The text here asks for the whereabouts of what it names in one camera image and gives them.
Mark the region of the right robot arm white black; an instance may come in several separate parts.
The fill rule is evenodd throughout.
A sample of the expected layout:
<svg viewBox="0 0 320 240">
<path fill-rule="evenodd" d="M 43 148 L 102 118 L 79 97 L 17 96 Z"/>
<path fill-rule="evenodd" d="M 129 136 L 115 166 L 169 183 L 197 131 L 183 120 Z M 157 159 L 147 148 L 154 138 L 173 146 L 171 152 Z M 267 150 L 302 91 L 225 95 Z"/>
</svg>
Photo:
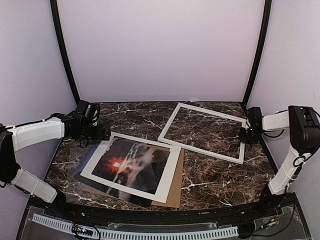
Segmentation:
<svg viewBox="0 0 320 240">
<path fill-rule="evenodd" d="M 246 126 L 239 132 L 242 143 L 255 144 L 262 136 L 276 139 L 285 131 L 288 131 L 287 155 L 262 197 L 283 196 L 320 149 L 320 114 L 310 106 L 299 105 L 290 105 L 271 115 L 263 115 L 257 106 L 247 110 Z"/>
</svg>

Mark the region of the clear acrylic sheet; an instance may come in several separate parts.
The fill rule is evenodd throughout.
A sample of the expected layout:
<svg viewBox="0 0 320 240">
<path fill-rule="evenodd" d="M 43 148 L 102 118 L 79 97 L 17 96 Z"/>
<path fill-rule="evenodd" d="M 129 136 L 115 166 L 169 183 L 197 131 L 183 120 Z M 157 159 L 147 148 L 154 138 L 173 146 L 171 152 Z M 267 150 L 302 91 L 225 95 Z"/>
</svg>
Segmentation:
<svg viewBox="0 0 320 240">
<path fill-rule="evenodd" d="M 81 188 L 87 192 L 91 192 L 94 194 L 98 194 L 98 195 L 102 195 L 102 196 L 106 196 L 106 197 L 110 197 L 118 200 L 123 200 L 143 208 L 149 208 L 153 203 L 153 201 L 150 199 L 132 195 L 132 194 L 117 190 L 115 188 L 110 189 L 106 185 L 103 185 L 99 182 L 95 182 L 91 179 L 81 176 L 81 172 L 83 168 L 85 167 L 85 165 L 87 164 L 91 156 L 94 154 L 94 152 L 96 151 L 100 143 L 101 143 L 100 141 L 97 141 L 94 143 L 94 145 L 91 145 L 87 148 L 77 147 L 77 148 L 72 148 L 70 150 L 69 160 L 75 160 L 75 162 L 77 163 L 74 171 L 71 174 L 72 177 L 76 181 L 80 182 L 83 185 Z M 110 189 L 111 195 L 107 194 L 107 191 L 109 189 Z"/>
</svg>

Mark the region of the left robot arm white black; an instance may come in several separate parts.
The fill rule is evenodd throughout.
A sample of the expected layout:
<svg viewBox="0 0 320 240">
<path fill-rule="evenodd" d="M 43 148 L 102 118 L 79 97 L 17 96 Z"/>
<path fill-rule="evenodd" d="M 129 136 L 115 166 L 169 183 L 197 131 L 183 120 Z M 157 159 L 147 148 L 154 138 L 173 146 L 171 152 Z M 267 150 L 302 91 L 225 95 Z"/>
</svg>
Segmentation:
<svg viewBox="0 0 320 240">
<path fill-rule="evenodd" d="M 36 175 L 22 168 L 16 153 L 28 147 L 51 140 L 70 138 L 82 141 L 108 141 L 110 126 L 99 123 L 101 107 L 84 100 L 68 114 L 53 113 L 48 118 L 18 125 L 0 126 L 0 186 L 13 185 L 22 192 L 51 204 L 51 210 L 60 218 L 71 213 L 66 196 Z"/>
</svg>

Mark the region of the white mat board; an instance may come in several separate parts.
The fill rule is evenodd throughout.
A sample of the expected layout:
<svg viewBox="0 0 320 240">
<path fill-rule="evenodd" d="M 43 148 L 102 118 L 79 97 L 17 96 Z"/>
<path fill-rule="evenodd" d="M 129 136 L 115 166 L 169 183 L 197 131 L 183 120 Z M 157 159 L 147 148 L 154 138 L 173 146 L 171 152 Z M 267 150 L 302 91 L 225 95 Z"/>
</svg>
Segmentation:
<svg viewBox="0 0 320 240">
<path fill-rule="evenodd" d="M 100 178 L 93 174 L 94 168 L 98 165 L 100 158 L 107 152 L 111 145 L 114 143 L 116 139 L 128 140 L 137 142 L 140 144 L 155 146 L 158 149 L 168 149 L 170 151 L 169 157 L 167 159 L 167 163 L 164 167 L 163 175 L 159 181 L 159 185 L 155 194 L 147 193 L 144 191 L 140 191 L 134 188 L 130 188 L 128 186 L 120 185 L 118 183 L 106 180 L 104 178 Z M 181 148 L 177 146 L 172 146 L 156 141 L 151 141 L 143 138 L 133 137 L 125 134 L 120 134 L 116 132 L 111 133 L 110 140 L 101 141 L 95 152 L 83 168 L 80 173 L 81 176 L 91 179 L 95 182 L 98 182 L 102 185 L 126 192 L 128 194 L 140 196 L 142 198 L 150 199 L 153 201 L 165 203 L 168 197 L 168 193 L 171 187 L 171 182 L 173 180 L 173 176 L 175 175 L 175 168 L 178 163 L 178 158 L 180 156 Z"/>
</svg>

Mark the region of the white picture frame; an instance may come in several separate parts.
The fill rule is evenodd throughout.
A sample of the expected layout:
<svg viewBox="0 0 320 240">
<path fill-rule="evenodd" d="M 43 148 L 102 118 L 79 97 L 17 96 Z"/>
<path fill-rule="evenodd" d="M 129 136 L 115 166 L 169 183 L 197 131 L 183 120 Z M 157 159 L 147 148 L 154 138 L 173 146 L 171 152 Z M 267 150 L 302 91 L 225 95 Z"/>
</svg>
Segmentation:
<svg viewBox="0 0 320 240">
<path fill-rule="evenodd" d="M 231 163 L 240 164 L 240 165 L 242 165 L 244 163 L 245 144 L 242 143 L 242 142 L 240 142 L 238 158 L 234 158 L 234 157 L 226 156 L 226 155 L 219 154 L 219 153 L 216 153 L 216 152 L 211 152 L 211 151 L 208 151 L 208 150 L 197 148 L 197 147 L 194 147 L 194 146 L 191 146 L 191 145 L 186 145 L 186 144 L 183 144 L 183 143 L 176 142 L 176 141 L 173 141 L 173 140 L 165 138 L 169 128 L 171 127 L 174 119 L 176 118 L 176 115 L 178 114 L 178 112 L 179 112 L 179 110 L 181 108 L 192 110 L 192 111 L 196 111 L 196 112 L 200 112 L 200 113 L 207 114 L 207 115 L 210 115 L 210 116 L 215 116 L 215 117 L 219 117 L 219 118 L 223 118 L 223 119 L 228 119 L 228 120 L 232 120 L 232 121 L 235 121 L 235 122 L 239 122 L 239 123 L 241 123 L 241 126 L 243 128 L 245 128 L 247 126 L 246 125 L 247 120 L 245 118 L 236 117 L 236 116 L 232 116 L 232 115 L 229 115 L 229 114 L 217 112 L 217 111 L 214 111 L 214 110 L 209 110 L 209 109 L 206 109 L 206 108 L 201 108 L 201 107 L 198 107 L 198 106 L 189 105 L 189 104 L 185 104 L 185 103 L 179 102 L 177 104 L 177 106 L 175 107 L 174 111 L 172 112 L 172 114 L 171 114 L 170 118 L 168 119 L 167 123 L 165 124 L 165 126 L 164 126 L 162 132 L 160 133 L 159 137 L 157 138 L 158 141 L 160 141 L 162 143 L 167 143 L 167 144 L 170 144 L 170 145 L 173 145 L 173 146 L 176 146 L 176 147 L 181 147 L 181 148 L 183 148 L 185 150 L 188 150 L 188 151 L 192 151 L 192 152 L 203 154 L 203 155 L 206 155 L 206 156 L 209 156 L 209 157 L 213 157 L 213 158 L 217 158 L 217 159 L 220 159 L 220 160 L 228 161 L 228 162 L 231 162 Z"/>
</svg>

